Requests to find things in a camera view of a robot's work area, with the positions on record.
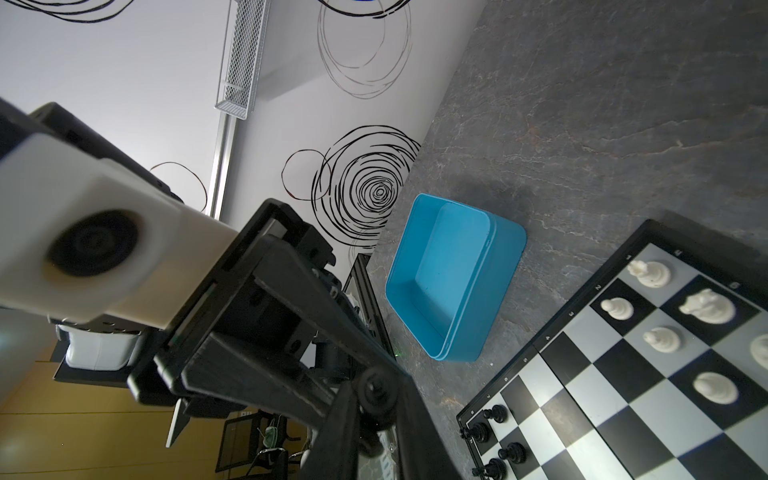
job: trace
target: yellow wall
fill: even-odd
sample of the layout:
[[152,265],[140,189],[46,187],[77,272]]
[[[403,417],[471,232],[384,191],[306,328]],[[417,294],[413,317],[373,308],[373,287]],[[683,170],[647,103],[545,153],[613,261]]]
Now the yellow wall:
[[127,389],[52,380],[43,353],[0,407],[0,478],[214,480],[223,420],[193,419],[165,448],[171,408],[136,403]]

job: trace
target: chess piece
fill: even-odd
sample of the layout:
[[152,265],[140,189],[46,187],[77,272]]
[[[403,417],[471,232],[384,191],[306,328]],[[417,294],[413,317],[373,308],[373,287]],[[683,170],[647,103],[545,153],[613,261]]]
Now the chess piece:
[[494,405],[492,409],[483,410],[482,416],[486,420],[493,419],[496,423],[504,423],[507,421],[507,409],[501,405]]
[[680,336],[666,326],[658,326],[643,333],[643,340],[662,353],[672,353],[680,348]]
[[458,433],[464,440],[475,439],[477,443],[486,443],[491,435],[491,427],[485,423],[477,422],[470,429],[464,427]]
[[508,460],[510,463],[525,462],[525,447],[517,442],[510,443],[506,449],[498,451],[498,457],[501,460]]
[[632,317],[634,308],[629,300],[624,298],[613,298],[600,302],[600,308],[608,312],[608,315],[616,320],[626,320]]
[[715,372],[700,373],[694,380],[694,388],[707,400],[728,405],[739,398],[739,389],[731,379]]
[[642,260],[632,260],[627,265],[630,275],[636,276],[641,285],[648,288],[661,288],[672,280],[669,267],[659,262],[645,263]]
[[504,462],[498,458],[491,458],[491,461],[482,468],[472,469],[473,477],[486,477],[492,480],[504,480],[507,477],[507,467],[504,466]]
[[702,322],[714,324],[729,322],[736,315],[733,302],[709,288],[686,298],[685,303],[680,305],[680,311],[693,315]]
[[755,337],[750,344],[750,353],[755,362],[768,369],[768,334]]

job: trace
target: chessboard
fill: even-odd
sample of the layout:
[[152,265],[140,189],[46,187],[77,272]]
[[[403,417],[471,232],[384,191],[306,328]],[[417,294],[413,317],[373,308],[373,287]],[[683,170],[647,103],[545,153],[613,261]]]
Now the chessboard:
[[646,221],[457,415],[473,475],[768,479],[767,291]]

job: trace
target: black square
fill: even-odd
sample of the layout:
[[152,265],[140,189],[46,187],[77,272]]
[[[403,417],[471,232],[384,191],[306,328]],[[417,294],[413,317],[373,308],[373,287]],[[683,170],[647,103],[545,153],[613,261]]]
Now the black square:
[[696,480],[768,479],[768,475],[725,434],[699,445],[679,460]]
[[501,441],[501,445],[502,447],[506,448],[507,445],[513,442],[517,442],[520,445],[523,445],[523,449],[525,449],[525,462],[507,463],[515,473],[515,477],[523,478],[538,468],[538,460],[536,459],[536,455],[534,455],[531,451],[531,446],[528,444],[528,440],[525,439],[523,432],[520,431],[519,427],[512,430],[509,435],[505,436]]
[[[608,315],[608,312],[600,308],[600,302],[603,300],[610,300],[617,297],[629,300],[629,303],[632,304],[634,313],[629,319],[616,320],[614,317]],[[603,293],[590,304],[590,307],[614,327],[621,336],[627,335],[630,330],[632,330],[638,323],[642,322],[645,317],[649,316],[656,309],[653,303],[646,300],[644,296],[632,290],[631,286],[619,279],[614,280],[611,285],[603,290]]]
[[[695,316],[686,315],[680,311],[680,305],[685,303],[687,297],[695,295],[705,288],[711,288],[713,292],[724,295],[733,302],[733,305],[736,307],[736,316],[731,321],[715,325],[702,322]],[[729,333],[733,332],[747,320],[757,315],[757,309],[755,307],[741,300],[741,298],[733,295],[721,286],[710,282],[701,275],[691,280],[686,286],[675,293],[672,298],[667,300],[667,302],[661,306],[661,309],[710,346],[721,341]]]
[[598,427],[624,467],[637,478],[672,458],[667,447],[630,407],[624,407]]
[[546,402],[541,411],[566,447],[594,428],[566,389]]
[[664,379],[627,340],[621,339],[594,366],[627,403],[647,392]]
[[568,450],[563,450],[543,464],[541,469],[547,475],[547,480],[584,480]]
[[[694,380],[702,372],[715,372],[731,379],[739,389],[739,398],[729,405],[705,399],[694,389]],[[714,350],[707,350],[685,365],[670,377],[670,382],[723,430],[768,405],[768,392]]]
[[587,357],[564,333],[541,351],[541,357],[563,385],[567,385],[589,366]]
[[472,426],[475,425],[475,423],[485,423],[488,426],[488,441],[487,442],[477,442],[475,441],[475,445],[478,446],[478,450],[480,451],[480,455],[485,455],[485,453],[496,443],[498,443],[498,440],[496,439],[496,435],[493,433],[493,429],[488,424],[488,420],[484,419],[482,414],[475,415],[475,417],[469,421],[469,424],[467,425],[469,428],[472,428]]
[[533,400],[533,396],[528,391],[528,387],[525,386],[523,379],[519,376],[515,377],[509,385],[502,390],[502,398],[507,403],[509,411],[512,413],[512,416],[515,417],[518,424],[522,423],[523,420],[538,410],[536,400]]

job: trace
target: table surface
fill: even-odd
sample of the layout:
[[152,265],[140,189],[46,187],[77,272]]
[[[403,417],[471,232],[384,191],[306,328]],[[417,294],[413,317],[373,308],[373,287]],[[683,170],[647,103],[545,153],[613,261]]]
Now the table surface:
[[[488,2],[367,267],[466,478],[456,414],[645,219],[768,265],[767,32],[760,0]],[[386,301],[421,192],[528,233],[473,363],[430,359]]]

